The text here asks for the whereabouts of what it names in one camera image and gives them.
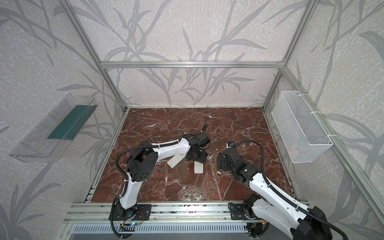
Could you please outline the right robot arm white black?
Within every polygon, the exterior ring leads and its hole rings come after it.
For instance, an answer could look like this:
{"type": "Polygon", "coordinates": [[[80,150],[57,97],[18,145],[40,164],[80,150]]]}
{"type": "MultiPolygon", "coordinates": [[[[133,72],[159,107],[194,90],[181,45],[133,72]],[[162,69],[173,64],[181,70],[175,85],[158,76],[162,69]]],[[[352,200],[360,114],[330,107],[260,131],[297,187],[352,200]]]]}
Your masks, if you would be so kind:
{"type": "Polygon", "coordinates": [[[294,199],[268,179],[265,174],[265,151],[261,150],[261,166],[249,163],[237,152],[238,145],[233,141],[218,156],[218,168],[231,171],[237,181],[249,187],[254,194],[247,199],[248,218],[260,218],[285,233],[291,240],[331,240],[332,232],[344,240],[348,236],[338,227],[327,221],[326,215],[318,207],[309,208],[294,199]]]}

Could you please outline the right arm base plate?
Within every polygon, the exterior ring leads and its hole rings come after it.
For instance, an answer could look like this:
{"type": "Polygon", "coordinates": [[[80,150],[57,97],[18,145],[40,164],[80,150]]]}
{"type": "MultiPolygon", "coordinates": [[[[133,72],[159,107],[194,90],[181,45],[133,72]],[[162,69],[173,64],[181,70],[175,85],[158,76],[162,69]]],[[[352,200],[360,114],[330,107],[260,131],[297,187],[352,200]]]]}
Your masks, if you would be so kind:
{"type": "Polygon", "coordinates": [[[255,220],[257,218],[252,209],[244,204],[229,203],[228,208],[231,220],[255,220]]]}

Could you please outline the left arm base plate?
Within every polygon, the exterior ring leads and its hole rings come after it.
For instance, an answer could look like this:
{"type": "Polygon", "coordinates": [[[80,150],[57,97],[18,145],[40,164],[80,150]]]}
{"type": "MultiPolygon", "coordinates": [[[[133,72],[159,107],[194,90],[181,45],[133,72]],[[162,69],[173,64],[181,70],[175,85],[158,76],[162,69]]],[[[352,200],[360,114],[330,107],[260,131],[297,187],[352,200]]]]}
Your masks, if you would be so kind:
{"type": "Polygon", "coordinates": [[[109,221],[148,221],[152,205],[139,204],[125,210],[120,203],[114,204],[111,208],[109,221]]]}

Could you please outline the white remote control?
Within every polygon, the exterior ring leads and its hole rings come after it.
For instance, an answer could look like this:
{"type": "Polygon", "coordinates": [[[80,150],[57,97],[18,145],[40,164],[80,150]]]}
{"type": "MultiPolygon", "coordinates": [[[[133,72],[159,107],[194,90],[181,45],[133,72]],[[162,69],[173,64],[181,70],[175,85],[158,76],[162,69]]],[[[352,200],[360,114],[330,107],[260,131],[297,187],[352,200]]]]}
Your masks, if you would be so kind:
{"type": "Polygon", "coordinates": [[[194,162],[194,173],[199,175],[204,173],[204,164],[200,162],[194,162]]]}
{"type": "Polygon", "coordinates": [[[171,169],[174,169],[179,163],[181,163],[187,154],[179,154],[173,156],[170,160],[168,160],[167,164],[171,169]]]}

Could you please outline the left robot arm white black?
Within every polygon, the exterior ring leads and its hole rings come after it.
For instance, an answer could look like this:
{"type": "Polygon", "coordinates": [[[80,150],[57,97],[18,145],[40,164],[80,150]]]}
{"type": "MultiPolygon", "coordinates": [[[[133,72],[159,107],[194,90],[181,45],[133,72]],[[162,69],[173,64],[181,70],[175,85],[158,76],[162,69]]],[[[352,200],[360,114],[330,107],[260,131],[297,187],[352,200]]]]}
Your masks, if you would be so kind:
{"type": "Polygon", "coordinates": [[[124,176],[124,187],[115,196],[109,220],[128,220],[138,212],[137,197],[144,180],[151,176],[160,160],[170,158],[169,166],[174,168],[182,160],[205,163],[210,138],[205,133],[208,125],[196,134],[183,134],[177,140],[166,143],[142,141],[137,147],[127,149],[115,159],[116,169],[124,176]]]}

